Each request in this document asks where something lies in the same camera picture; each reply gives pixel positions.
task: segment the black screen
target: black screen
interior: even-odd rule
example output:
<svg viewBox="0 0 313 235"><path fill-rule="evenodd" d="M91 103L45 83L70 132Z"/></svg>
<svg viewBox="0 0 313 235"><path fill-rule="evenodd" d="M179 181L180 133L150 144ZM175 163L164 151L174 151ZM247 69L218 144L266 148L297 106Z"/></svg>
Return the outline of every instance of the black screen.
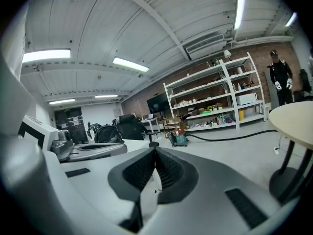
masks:
<svg viewBox="0 0 313 235"><path fill-rule="evenodd" d="M148 107L149 107L151 114L157 113L157 112L163 112L170 108L166 93L150 98L149 100L147 100L147 103L148 103Z"/></svg>

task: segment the microwave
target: microwave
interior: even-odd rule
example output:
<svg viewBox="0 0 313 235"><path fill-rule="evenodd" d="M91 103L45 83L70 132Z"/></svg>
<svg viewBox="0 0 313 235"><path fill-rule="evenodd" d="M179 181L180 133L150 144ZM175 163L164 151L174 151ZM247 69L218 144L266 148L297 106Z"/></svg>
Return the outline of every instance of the microwave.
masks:
<svg viewBox="0 0 313 235"><path fill-rule="evenodd" d="M236 96L238 105L250 104L258 100L256 93L250 93L246 95Z"/></svg>

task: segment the black hose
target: black hose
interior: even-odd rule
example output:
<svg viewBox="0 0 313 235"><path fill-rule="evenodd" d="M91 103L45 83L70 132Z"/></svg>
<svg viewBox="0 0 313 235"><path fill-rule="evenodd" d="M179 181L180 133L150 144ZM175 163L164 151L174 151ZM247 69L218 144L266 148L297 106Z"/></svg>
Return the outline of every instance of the black hose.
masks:
<svg viewBox="0 0 313 235"><path fill-rule="evenodd" d="M246 135L246 136L230 138L230 139L204 139L204 138L200 138L200 137L197 137L195 135L192 135L192 134L187 134L186 137L187 136L191 136L191 137L194 137L194 138L197 138L197 139L201 139L201 140L204 140L204 141L216 142L216 141L229 141L229 140L236 140L236 139L245 139L245 138L252 137L252 136L255 136L255 135L258 135L258 134L262 134L262 133L265 133L265 132L277 132L277 131L276 130L260 131L260 132L252 133L252 134L249 134L249 135Z"/></svg>

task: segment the white metal shelving unit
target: white metal shelving unit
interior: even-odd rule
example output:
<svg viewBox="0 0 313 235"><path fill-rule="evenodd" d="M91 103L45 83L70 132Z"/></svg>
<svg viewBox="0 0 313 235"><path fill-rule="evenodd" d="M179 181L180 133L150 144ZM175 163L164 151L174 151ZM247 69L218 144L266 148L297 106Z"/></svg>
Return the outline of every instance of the white metal shelving unit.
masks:
<svg viewBox="0 0 313 235"><path fill-rule="evenodd" d="M238 75L232 75L232 76L229 75L229 73L228 73L229 69L236 68L236 67L241 67L248 60L251 62L251 66L250 66L251 70L249 70L249 71L246 70L245 72L243 72L241 74L238 74ZM213 116L213 115L217 115L217 114L221 114L221 113L234 111L234 113L235 113L235 121L234 122L232 122L231 124L223 124L223 125L217 125L217 126L212 126L212 127L194 127L192 129L188 129L187 131L209 130L209 129L216 129L216 128L222 128L222 127L233 126L233 125L235 125L236 129L238 129L238 128L240 128L240 124L242 124L242 123L247 123L247 122L254 121L254 120L257 120L257 119L261 119L261 118L263 118L264 121L266 121L266 116L264 114L264 94L263 94L263 90L262 90L262 86L261 86L261 81L260 81L259 74L257 72L257 69L256 69L256 67L254 65L254 62L253 62L249 52L247 52L247 56L243 57L243 58L239 58L239 59L236 59L236 60L231 60L231 61L225 62L225 63L223 62L223 60L219 60L219 61L220 61L219 65L216 65L216 66L213 66L213 67L208 67L207 69L204 69L204 70L199 71L197 73L194 73L192 75L186 76L186 77L184 77L184 78L182 78L180 80L177 80L177 81L175 81L173 83L170 83L168 85L166 85L165 83L163 84L165 92L166 92L166 95L167 95L167 99L168 99L168 102L169 102L169 105L170 105L170 109L171 109L171 113L172 113L172 117L173 118L175 117L173 110L177 110L177 109L180 109L180 108L183 108L183 107L190 107L190 106L193 106L193 105L196 105L196 104L199 104L199 103L208 102L208 101L211 101L211 100L214 100L214 99L218 99L218 98L222 98L222 97L227 97L227 101L228 101L228 104L229 104L229 102L230 102L229 97L232 98L233 105L229 104L228 107L223 107L222 110L212 111L212 112L210 112L208 114L199 114L199 115L196 115L196 116L190 116L190 117L187 118L187 120L192 120L192 119L201 118L201 117L202 118L203 117L209 117L209 116ZM197 86L197 87L194 87L192 89L189 89L189 90L177 93L177 94L173 94L173 89L175 89L177 87L180 87L182 85L188 84L190 82L196 81L196 80L198 80L200 78L203 78L203 77L215 74L215 73L219 73L220 74L220 77L221 77L220 80L217 80L217 81L214 81L214 82L211 82L211 83L207 83L205 85ZM256 74L256 76L257 76L257 79L258 79L258 82L259 82L258 85L255 85L255 86L253 86L251 88L247 88L247 89L244 89L244 90L241 90L241 91L234 91L233 86L232 86L233 81L241 79L241 78L245 78L245 77L250 77L253 74ZM198 91L201 91L201 90L204 90L204 89L211 88L213 86L220 86L220 85L223 85L224 88L228 86L228 88L227 88L228 93L225 93L225 94L222 94L222 95L219 95L219 96L215 96L215 97L210 97L210 98L203 99L203 100L200 100L200 101L192 102L192 103L185 104L185 105L178 105L176 107L172 106L172 101L176 104L176 98L177 97L182 97L182 96L194 93L194 92L198 92ZM241 106L237 105L236 96L238 96L240 93L244 93L244 92L248 92L248 91L253 92L256 89L261 91L261 95L262 95L261 99L255 101L253 103L247 104L247 105L241 105ZM249 115L249 116L245 117L244 120L239 121L238 110L239 109L244 109L244 108L247 108L247 107L252 107L252 106L254 106L254 107L259 106L260 107L259 113L256 111L255 114Z"/></svg>

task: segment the shelf post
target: shelf post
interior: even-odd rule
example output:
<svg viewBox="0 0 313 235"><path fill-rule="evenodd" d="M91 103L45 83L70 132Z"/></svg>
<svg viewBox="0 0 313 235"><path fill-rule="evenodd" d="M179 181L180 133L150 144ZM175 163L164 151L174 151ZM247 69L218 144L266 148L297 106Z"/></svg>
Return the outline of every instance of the shelf post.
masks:
<svg viewBox="0 0 313 235"><path fill-rule="evenodd" d="M258 71L257 71L257 69L256 69L256 67L255 67L255 64L254 64L254 62L253 62L253 60L252 60L252 57L250 56L250 53L249 52L247 52L247 54L248 54L248 56L249 56L249 58L250 58L250 60L251 60L251 63L252 63L252 65L253 65L253 68L254 68L254 70L255 70L255 74L256 74L256 76L257 76L257 78L258 78L258 80L259 80L259 85L260 85L260 90L261 90L261 95L262 95L262 102L263 102L263 115L264 115L264 122L266 121L266 114L265 114L265 100L264 100L264 94L263 94L263 89L262 89L262 84L261 84L261 80L260 80L260 77L259 77L259 73L258 73Z"/></svg>
<svg viewBox="0 0 313 235"><path fill-rule="evenodd" d="M228 84L228 87L229 87L229 90L230 90L230 93L231 93L231 98L233 99L235 119L236 119L236 129L239 129L239 114L238 114L238 106L237 106L237 100L236 100L234 88L233 88L233 85L231 83L231 80L230 80L228 71L226 69L226 66L225 66L225 64L224 64L222 59L220 60L220 64L222 66L222 69L223 69L225 77L226 77L226 81L227 81L227 84Z"/></svg>
<svg viewBox="0 0 313 235"><path fill-rule="evenodd" d="M168 103L169 103L169 105L170 105L170 109L171 109L171 113L172 113L172 118L174 118L174 113L173 113L173 109L172 109L171 99L170 99L169 96L168 96L167 88L166 88L165 83L163 83L163 85L164 85L164 89L165 89L165 93L166 93L166 96L167 96Z"/></svg>

